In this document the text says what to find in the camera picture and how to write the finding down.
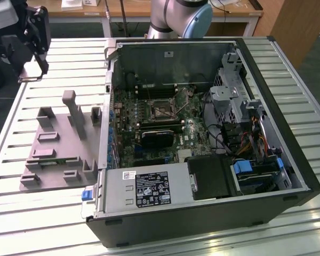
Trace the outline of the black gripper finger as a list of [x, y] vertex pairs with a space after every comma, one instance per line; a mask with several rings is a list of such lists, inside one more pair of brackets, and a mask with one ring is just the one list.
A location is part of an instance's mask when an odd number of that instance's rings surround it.
[[46, 61], [46, 55], [51, 44], [49, 13], [47, 8], [44, 6], [28, 6], [26, 10], [27, 46], [34, 55], [35, 60], [41, 69], [41, 75], [43, 76], [47, 74], [49, 69], [49, 64]]

